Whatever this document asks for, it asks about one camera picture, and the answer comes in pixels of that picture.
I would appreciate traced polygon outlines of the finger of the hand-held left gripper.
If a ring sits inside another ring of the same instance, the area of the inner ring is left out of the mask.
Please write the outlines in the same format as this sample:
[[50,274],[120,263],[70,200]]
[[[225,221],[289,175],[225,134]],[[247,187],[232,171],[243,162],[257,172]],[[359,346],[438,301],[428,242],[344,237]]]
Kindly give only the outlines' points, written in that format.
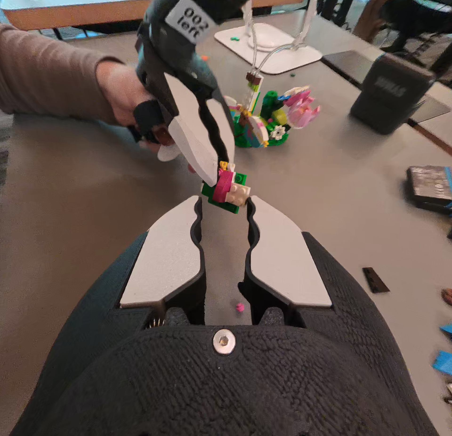
[[212,92],[206,100],[206,128],[218,161],[235,163],[233,121],[221,92]]
[[164,76],[178,109],[168,126],[169,133],[195,172],[213,187],[218,179],[218,156],[200,119],[198,101],[178,78],[167,72]]

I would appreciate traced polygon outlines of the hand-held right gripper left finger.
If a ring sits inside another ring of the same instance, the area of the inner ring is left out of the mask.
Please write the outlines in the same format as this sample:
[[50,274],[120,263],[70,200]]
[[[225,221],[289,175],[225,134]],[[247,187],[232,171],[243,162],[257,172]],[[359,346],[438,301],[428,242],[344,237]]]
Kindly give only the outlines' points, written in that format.
[[149,228],[121,296],[121,308],[161,304],[200,272],[201,251],[191,236],[198,203],[199,196],[189,197]]

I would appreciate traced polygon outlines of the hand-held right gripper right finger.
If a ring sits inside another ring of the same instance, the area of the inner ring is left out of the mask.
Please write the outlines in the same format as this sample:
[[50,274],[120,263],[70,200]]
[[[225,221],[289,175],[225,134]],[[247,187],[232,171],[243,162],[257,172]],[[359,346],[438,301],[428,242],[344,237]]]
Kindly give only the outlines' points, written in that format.
[[258,196],[248,199],[252,234],[246,272],[283,303],[329,309],[332,301],[302,230]]

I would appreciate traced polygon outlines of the lego flower model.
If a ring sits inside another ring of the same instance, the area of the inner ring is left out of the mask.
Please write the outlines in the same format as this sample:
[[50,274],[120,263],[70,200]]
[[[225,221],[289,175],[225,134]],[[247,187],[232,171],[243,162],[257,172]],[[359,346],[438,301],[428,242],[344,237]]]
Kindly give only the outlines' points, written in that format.
[[302,129],[320,112],[313,107],[314,98],[309,86],[294,87],[282,94],[268,91],[262,100],[259,114],[255,108],[260,97],[263,76],[247,72],[247,93],[241,104],[230,96],[224,96],[233,121],[234,143],[243,148],[265,148],[283,144],[291,129]]

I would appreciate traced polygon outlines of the multicolour lego wing assembly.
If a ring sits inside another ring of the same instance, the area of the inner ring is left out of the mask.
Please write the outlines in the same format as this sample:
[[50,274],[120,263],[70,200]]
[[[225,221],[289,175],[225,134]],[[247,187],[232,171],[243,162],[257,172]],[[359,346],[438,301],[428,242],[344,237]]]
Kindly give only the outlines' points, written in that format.
[[234,163],[220,161],[217,184],[211,187],[203,182],[201,194],[211,205],[238,214],[250,197],[251,188],[246,185],[246,179],[246,174],[235,171]]

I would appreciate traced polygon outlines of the person's left forearm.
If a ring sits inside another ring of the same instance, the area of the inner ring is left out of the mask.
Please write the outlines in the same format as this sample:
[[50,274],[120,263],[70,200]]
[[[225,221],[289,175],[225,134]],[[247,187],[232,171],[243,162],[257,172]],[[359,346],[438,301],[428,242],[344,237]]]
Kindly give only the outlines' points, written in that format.
[[112,56],[1,24],[1,111],[116,124],[96,78],[103,61],[121,63]]

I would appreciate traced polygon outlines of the black lego wedge plate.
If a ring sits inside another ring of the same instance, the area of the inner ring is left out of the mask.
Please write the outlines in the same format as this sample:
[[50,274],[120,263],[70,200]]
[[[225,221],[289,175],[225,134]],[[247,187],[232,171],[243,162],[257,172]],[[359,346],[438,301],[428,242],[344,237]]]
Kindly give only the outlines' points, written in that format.
[[390,289],[381,280],[380,276],[376,273],[376,271],[373,268],[364,267],[364,268],[362,268],[362,271],[363,271],[365,279],[369,285],[370,291],[373,294],[390,292]]

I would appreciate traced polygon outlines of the pile of mixed lego bricks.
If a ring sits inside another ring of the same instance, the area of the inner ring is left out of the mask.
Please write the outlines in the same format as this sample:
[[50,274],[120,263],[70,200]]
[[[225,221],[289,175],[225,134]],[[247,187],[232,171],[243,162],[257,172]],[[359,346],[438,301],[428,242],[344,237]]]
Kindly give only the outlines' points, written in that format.
[[[442,300],[449,306],[452,306],[452,289],[445,288],[441,290]],[[432,367],[447,377],[446,388],[447,395],[444,397],[445,403],[452,407],[452,354],[446,351],[439,351]]]

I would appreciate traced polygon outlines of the person's left hand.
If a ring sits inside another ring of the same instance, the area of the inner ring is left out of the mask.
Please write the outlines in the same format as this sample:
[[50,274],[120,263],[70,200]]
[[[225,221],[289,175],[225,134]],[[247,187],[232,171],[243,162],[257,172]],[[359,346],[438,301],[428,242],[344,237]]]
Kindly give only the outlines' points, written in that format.
[[154,96],[144,88],[135,70],[116,61],[103,60],[97,65],[95,74],[116,122],[138,129],[134,109],[143,102],[154,100]]

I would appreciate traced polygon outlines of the black battery with blue edge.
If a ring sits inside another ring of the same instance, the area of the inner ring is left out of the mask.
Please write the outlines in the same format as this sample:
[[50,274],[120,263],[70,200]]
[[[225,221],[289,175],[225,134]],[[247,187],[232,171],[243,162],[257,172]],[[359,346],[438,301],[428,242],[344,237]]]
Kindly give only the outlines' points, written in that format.
[[405,190],[415,207],[451,217],[451,167],[411,166],[406,170]]

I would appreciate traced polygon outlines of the black charger case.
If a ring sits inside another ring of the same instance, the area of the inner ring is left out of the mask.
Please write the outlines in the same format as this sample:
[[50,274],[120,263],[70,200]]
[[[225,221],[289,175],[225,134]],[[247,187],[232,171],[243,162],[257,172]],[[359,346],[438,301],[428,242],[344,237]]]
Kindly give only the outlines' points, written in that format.
[[433,72],[383,53],[365,76],[350,116],[381,135],[392,134],[417,110],[435,80]]

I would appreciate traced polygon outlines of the black office chair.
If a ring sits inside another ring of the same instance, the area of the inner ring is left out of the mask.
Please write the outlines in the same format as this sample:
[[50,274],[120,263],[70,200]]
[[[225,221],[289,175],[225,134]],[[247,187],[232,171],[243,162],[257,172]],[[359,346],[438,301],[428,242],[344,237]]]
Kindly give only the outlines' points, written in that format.
[[[433,4],[451,7],[452,0],[426,0]],[[424,33],[451,34],[451,11],[433,9],[420,3],[420,0],[387,0],[380,10],[381,18],[398,32],[396,40],[384,52],[404,51],[409,39]]]

